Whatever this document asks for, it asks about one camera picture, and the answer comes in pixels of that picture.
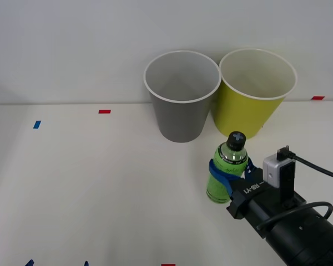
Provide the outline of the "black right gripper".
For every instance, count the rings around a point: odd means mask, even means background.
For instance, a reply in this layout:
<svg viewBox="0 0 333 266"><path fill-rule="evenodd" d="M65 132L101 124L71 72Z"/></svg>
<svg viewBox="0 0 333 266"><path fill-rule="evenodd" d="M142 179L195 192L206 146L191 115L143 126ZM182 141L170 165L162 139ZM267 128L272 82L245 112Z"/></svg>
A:
<svg viewBox="0 0 333 266"><path fill-rule="evenodd" d="M260 223L287 210L306 204L298 194L280 201L280 190L263 181L263 170L248 158L245 179L218 169L214 160L209 161L209 198L231 198L229 213L235 219L245 218L261 238L265 238L273 226L257 229Z"/></svg>

